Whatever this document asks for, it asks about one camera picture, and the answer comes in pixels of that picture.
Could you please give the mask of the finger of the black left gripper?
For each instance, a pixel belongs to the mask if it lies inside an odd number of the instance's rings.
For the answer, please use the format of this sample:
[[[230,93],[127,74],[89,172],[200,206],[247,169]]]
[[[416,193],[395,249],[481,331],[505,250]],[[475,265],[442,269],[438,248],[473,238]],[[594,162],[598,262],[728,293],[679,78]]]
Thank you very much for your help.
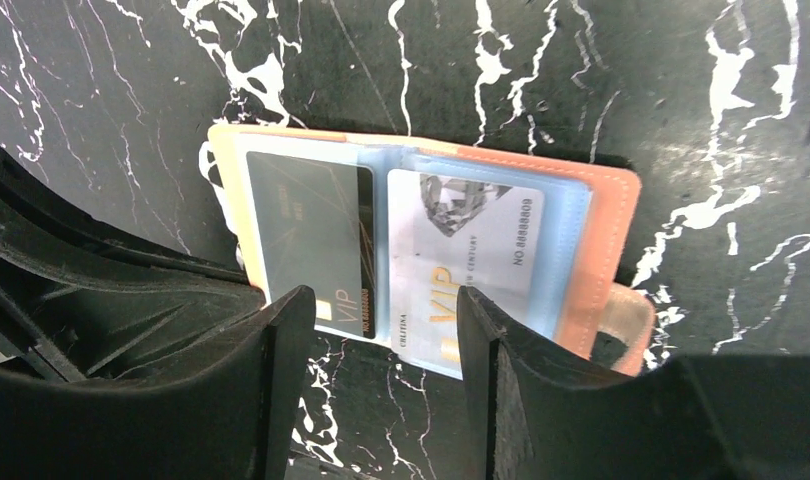
[[[264,305],[239,272],[94,219],[0,147],[0,362],[113,378]]]

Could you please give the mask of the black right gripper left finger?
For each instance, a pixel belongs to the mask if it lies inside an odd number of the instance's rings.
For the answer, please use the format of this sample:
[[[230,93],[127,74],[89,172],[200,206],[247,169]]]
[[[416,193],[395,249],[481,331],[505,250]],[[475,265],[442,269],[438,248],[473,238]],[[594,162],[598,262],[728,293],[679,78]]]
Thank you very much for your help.
[[[281,479],[313,335],[299,286],[116,379],[0,369],[0,479]]]

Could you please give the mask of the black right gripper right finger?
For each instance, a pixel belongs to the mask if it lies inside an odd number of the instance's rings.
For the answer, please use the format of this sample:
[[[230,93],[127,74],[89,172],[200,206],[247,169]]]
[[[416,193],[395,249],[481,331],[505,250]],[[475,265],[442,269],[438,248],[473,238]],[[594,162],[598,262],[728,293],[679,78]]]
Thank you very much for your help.
[[[681,356],[630,377],[457,298],[465,479],[810,479],[810,355]]]

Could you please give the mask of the white VIP card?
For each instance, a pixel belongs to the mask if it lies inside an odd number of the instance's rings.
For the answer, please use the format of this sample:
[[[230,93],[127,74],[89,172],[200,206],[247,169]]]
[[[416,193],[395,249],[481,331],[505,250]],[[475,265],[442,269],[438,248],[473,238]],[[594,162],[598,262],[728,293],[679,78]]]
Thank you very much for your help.
[[[528,314],[544,195],[401,169],[387,181],[393,350],[455,370],[460,287],[479,289],[509,314]]]

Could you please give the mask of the black VIP card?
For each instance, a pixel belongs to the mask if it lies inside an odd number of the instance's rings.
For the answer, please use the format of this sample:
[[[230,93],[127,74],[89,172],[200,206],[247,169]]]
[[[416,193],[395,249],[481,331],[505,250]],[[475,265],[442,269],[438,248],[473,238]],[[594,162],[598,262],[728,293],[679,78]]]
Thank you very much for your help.
[[[247,155],[268,292],[315,292],[316,324],[372,339],[374,181],[364,166],[264,152]]]

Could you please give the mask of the brown leather card holder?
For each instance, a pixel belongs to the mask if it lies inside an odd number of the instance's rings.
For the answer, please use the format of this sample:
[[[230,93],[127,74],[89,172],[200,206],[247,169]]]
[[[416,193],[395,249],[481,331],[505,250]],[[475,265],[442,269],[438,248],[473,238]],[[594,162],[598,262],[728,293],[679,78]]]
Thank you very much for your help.
[[[347,133],[300,128],[218,124],[208,140],[222,180],[221,204],[237,236],[249,282],[268,297],[247,169],[250,152],[273,153],[369,168],[374,181],[375,326],[372,339],[319,331],[390,349],[395,336],[390,311],[388,175],[396,169],[537,189],[544,195],[538,247],[533,261],[530,307],[512,315],[538,335],[581,357],[592,354],[600,333],[624,342],[613,363],[634,376],[654,323],[654,309],[641,294],[618,284],[617,267],[637,206],[641,183],[627,170],[603,165],[457,145],[420,137]],[[453,378],[441,370],[411,365]]]

